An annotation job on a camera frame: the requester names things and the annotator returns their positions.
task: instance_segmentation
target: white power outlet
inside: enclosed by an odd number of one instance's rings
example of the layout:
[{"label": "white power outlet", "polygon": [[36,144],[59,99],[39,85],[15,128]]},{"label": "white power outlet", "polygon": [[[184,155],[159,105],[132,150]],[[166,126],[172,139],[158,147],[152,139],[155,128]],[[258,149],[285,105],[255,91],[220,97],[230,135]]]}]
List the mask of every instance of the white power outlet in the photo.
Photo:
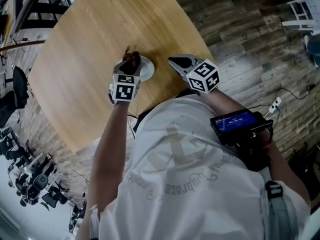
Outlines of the white power outlet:
[{"label": "white power outlet", "polygon": [[276,106],[279,107],[280,103],[281,103],[281,98],[276,97],[272,105],[269,107],[269,112],[270,113],[275,112],[275,110],[277,109]]}]

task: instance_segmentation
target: white plate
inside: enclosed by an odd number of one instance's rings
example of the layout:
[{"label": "white plate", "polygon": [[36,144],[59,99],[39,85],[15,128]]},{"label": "white plate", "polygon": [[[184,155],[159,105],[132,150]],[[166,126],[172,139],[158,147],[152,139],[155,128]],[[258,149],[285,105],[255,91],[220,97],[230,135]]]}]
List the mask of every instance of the white plate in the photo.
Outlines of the white plate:
[{"label": "white plate", "polygon": [[140,71],[140,80],[141,82],[147,81],[155,73],[155,65],[147,57],[141,56],[141,71]]}]

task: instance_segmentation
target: blue screen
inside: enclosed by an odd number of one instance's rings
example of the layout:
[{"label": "blue screen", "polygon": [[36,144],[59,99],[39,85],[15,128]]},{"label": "blue screen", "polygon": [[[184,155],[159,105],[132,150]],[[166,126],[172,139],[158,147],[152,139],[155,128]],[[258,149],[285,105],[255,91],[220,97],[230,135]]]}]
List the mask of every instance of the blue screen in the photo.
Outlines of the blue screen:
[{"label": "blue screen", "polygon": [[251,125],[256,122],[257,119],[255,119],[249,112],[244,112],[242,114],[237,114],[228,118],[217,120],[216,124],[219,127],[219,129],[224,133],[244,126]]}]

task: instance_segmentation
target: wooden table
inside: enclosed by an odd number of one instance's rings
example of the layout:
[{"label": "wooden table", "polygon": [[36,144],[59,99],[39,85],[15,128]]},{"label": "wooden table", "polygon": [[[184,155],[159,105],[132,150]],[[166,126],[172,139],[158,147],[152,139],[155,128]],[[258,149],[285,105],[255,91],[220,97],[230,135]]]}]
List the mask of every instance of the wooden table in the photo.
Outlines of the wooden table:
[{"label": "wooden table", "polygon": [[185,89],[167,59],[212,55],[175,0],[76,0],[44,43],[29,75],[37,101],[76,152],[100,138],[113,109],[108,88],[126,47],[155,65],[129,112],[139,115]]}]

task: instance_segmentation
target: strap buckle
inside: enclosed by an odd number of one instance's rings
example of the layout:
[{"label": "strap buckle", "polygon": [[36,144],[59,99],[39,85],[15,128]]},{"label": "strap buckle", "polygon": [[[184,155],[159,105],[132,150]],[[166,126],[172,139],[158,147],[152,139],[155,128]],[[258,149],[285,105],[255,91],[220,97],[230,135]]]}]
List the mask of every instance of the strap buckle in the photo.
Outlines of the strap buckle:
[{"label": "strap buckle", "polygon": [[268,194],[268,199],[280,198],[284,193],[282,186],[272,180],[265,184],[265,189]]}]

